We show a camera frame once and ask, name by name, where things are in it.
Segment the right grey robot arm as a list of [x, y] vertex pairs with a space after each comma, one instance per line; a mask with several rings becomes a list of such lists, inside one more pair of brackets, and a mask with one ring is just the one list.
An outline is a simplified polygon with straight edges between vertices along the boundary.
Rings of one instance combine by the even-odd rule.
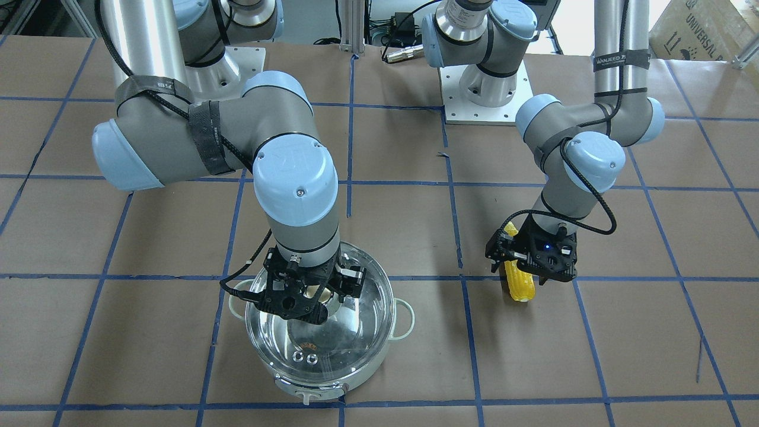
[[263, 290], [233, 297], [263, 313], [324, 324], [331, 302], [358, 298], [366, 270], [340, 262], [339, 179], [301, 84], [282, 71], [241, 79], [220, 99], [192, 87], [229, 41], [278, 35], [274, 1], [97, 1], [95, 21], [117, 71], [116, 118], [93, 130], [103, 176], [132, 192], [245, 168], [276, 246]]

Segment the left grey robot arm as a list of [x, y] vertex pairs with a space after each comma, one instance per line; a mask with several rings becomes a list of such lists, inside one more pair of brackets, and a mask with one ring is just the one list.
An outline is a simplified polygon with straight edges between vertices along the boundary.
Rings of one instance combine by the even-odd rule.
[[[518, 233], [498, 230], [486, 243], [492, 271], [514, 260], [542, 281], [570, 282], [577, 230], [615, 232], [602, 194], [626, 165], [624, 149], [653, 140], [665, 123], [661, 103], [648, 97], [648, 13], [648, 1], [596, 1], [593, 101], [566, 105], [539, 94], [518, 109], [515, 125], [547, 182], [533, 208], [521, 211]], [[443, 1], [421, 24], [429, 65], [464, 65], [459, 87], [484, 107], [509, 101], [537, 30], [538, 17], [521, 1]]]

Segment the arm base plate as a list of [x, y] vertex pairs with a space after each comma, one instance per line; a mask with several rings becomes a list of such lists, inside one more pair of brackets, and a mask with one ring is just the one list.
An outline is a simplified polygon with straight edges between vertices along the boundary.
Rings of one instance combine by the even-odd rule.
[[496, 78], [477, 65], [439, 69], [445, 121], [454, 125], [514, 125], [518, 109], [533, 97], [524, 63], [515, 75]]
[[228, 46], [214, 64], [186, 66], [187, 86], [197, 101], [237, 99], [247, 80], [263, 71], [265, 58], [263, 47]]

